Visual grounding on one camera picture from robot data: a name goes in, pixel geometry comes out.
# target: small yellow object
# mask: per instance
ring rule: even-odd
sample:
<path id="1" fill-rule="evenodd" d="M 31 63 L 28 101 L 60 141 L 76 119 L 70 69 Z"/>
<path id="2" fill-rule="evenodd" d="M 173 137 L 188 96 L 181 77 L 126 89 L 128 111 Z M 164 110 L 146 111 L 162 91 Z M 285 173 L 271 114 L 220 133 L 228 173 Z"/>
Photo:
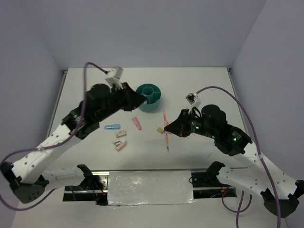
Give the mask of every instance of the small yellow object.
<path id="1" fill-rule="evenodd" d="M 161 134 L 163 133 L 163 129 L 161 127 L 157 128 L 157 131 Z"/>

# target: red pen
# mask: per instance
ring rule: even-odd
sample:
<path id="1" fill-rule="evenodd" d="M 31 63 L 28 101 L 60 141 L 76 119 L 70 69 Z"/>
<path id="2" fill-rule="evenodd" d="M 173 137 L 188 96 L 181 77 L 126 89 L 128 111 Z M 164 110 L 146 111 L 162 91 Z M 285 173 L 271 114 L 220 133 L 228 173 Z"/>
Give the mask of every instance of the red pen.
<path id="1" fill-rule="evenodd" d="M 167 126 L 167 117 L 165 110 L 163 110 L 163 124 L 165 127 Z M 165 141 L 166 141 L 167 150 L 169 152 L 169 137 L 168 137 L 168 132 L 166 131 L 165 131 Z"/>

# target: pink eraser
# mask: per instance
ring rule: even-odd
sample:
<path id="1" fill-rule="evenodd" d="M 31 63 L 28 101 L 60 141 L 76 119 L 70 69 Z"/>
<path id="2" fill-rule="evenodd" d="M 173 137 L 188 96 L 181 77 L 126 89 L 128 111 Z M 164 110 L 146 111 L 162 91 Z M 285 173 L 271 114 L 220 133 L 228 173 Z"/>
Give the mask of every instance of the pink eraser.
<path id="1" fill-rule="evenodd" d="M 133 117 L 132 121 L 133 121 L 133 123 L 135 124 L 135 126 L 137 127 L 138 130 L 142 129 L 141 124 L 139 123 L 137 117 Z"/>
<path id="2" fill-rule="evenodd" d="M 116 149 L 117 151 L 120 151 L 120 150 L 126 145 L 126 143 L 127 143 L 127 142 L 122 142 L 121 144 L 119 144 L 118 146 L 116 146 L 115 149 Z"/>

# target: white table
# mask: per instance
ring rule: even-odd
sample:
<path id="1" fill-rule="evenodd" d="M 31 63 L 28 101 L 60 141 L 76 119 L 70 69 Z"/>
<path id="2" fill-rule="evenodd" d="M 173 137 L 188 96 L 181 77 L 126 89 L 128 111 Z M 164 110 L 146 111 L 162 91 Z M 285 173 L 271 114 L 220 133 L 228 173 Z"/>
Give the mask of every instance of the white table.
<path id="1" fill-rule="evenodd" d="M 82 69 L 69 69 L 58 103 L 52 130 L 61 119 L 82 100 Z M 88 70 L 88 85 L 105 83 L 104 75 L 97 69 Z M 191 135 L 182 139 L 170 135 L 170 153 L 167 152 L 163 134 L 156 131 L 154 123 L 163 123 L 162 110 L 169 120 L 174 120 L 182 108 L 188 108 L 185 96 L 206 86 L 220 86 L 233 93 L 225 68 L 125 68 L 122 82 L 128 82 L 135 90 L 139 85 L 152 83 L 162 91 L 160 110 L 154 114 L 135 110 L 120 111 L 101 122 L 101 128 L 92 133 L 77 147 L 70 149 L 48 169 L 73 167 L 86 164 L 92 170 L 136 169 L 195 169 L 207 168 L 213 161 L 230 167 L 242 167 L 229 156 L 223 155 L 211 139 Z M 221 91 L 208 90 L 200 95 L 202 106 L 216 104 L 227 114 L 231 125 L 244 129 L 238 106 Z M 131 121 L 137 116 L 142 125 L 138 131 Z M 121 124 L 127 130 L 127 146 L 116 152 L 111 145 L 114 131 L 104 125 Z M 200 199 L 185 205 L 148 206 L 95 206 L 93 202 L 62 202 L 63 188 L 56 190 L 45 202 L 32 210 L 17 212 L 13 228 L 235 228 L 235 214 L 227 211 L 220 199 Z M 239 199 L 226 202 L 236 209 Z M 240 216 L 240 227 L 276 227 L 276 216 L 268 212 L 261 200 L 253 199 L 252 206 Z"/>

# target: blue object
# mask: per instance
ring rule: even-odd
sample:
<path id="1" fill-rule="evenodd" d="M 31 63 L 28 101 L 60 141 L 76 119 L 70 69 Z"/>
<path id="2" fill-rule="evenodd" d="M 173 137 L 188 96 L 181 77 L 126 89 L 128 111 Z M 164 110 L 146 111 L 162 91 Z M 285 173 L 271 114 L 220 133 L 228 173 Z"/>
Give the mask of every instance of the blue object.
<path id="1" fill-rule="evenodd" d="M 143 84 L 136 89 L 136 93 L 143 95 L 147 101 L 139 106 L 139 109 L 144 112 L 153 112 L 157 110 L 161 103 L 161 90 L 153 84 Z"/>
<path id="2" fill-rule="evenodd" d="M 112 124 L 112 125 L 106 125 L 104 126 L 105 129 L 109 130 L 109 129 L 120 129 L 120 125 L 119 124 Z"/>

